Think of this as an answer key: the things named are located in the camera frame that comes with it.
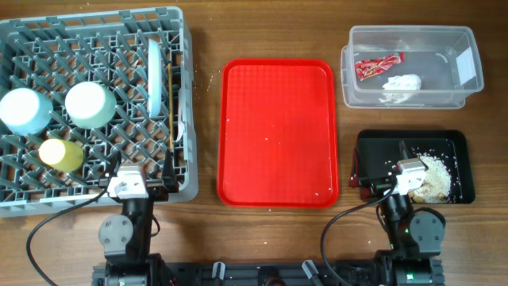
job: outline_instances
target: white tissue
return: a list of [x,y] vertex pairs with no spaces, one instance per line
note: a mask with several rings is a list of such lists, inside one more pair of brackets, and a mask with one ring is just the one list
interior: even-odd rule
[[[418,75],[397,75],[388,78],[388,82],[383,85],[385,90],[404,90],[404,91],[418,91],[421,88],[421,79]],[[410,99],[415,93],[383,93],[384,99],[379,99],[380,102],[393,102],[401,103]]]

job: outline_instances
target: wooden table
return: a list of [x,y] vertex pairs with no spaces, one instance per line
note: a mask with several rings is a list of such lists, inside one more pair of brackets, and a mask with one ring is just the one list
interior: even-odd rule
[[[75,14],[177,5],[194,42],[194,126],[198,134],[199,194],[192,202],[157,206],[162,226],[152,252],[166,261],[254,262],[321,260],[323,226],[360,204],[347,187],[356,135],[366,128],[458,129],[468,139],[476,201],[436,207],[446,216],[443,259],[447,285],[501,285],[508,280],[508,5],[503,1],[16,1],[0,18]],[[460,110],[353,110],[344,105],[341,49],[354,25],[466,25],[475,33],[485,88]],[[311,57],[336,71],[341,197],[323,211],[237,209],[216,194],[221,69],[241,56]],[[120,207],[79,210],[41,229],[33,253],[58,284],[88,285],[104,262],[98,228]],[[25,253],[29,231],[44,216],[0,219],[0,284],[42,285]],[[328,235],[330,258],[368,258],[389,247],[374,208],[342,219]]]

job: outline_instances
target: black tray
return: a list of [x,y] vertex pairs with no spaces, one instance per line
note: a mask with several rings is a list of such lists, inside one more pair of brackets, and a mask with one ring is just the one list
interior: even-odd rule
[[410,151],[427,152],[443,159],[452,176],[448,203],[472,203],[475,200],[466,138],[456,130],[363,130],[356,142],[358,161],[363,169],[359,176],[386,176],[402,159],[398,147],[401,140]]

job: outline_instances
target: gray dish rack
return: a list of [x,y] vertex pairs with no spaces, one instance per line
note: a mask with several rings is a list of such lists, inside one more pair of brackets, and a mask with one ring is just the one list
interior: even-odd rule
[[[149,118],[146,101],[149,39],[159,43],[164,67],[163,108],[155,118]],[[117,97],[117,112],[102,128],[80,129],[65,110],[65,95],[83,81],[100,83]],[[170,141],[179,192],[170,194],[169,203],[193,199],[198,193],[193,81],[191,33],[178,7],[0,21],[0,91],[31,88],[47,95],[54,107],[49,125],[37,135],[18,136],[0,126],[0,217],[54,213],[94,197],[100,192],[98,178],[116,152],[122,161],[145,164],[151,185],[161,183]],[[185,127],[176,141],[179,104]],[[81,145],[83,166],[64,173],[42,163],[37,149],[48,138]],[[90,206],[114,204],[106,196]]]

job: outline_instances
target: red candy wrapper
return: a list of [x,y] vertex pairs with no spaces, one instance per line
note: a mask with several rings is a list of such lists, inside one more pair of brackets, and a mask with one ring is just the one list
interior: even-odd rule
[[374,75],[380,75],[391,68],[394,64],[404,62],[404,53],[396,52],[393,55],[373,60],[361,60],[355,63],[356,75],[360,80],[368,79]]

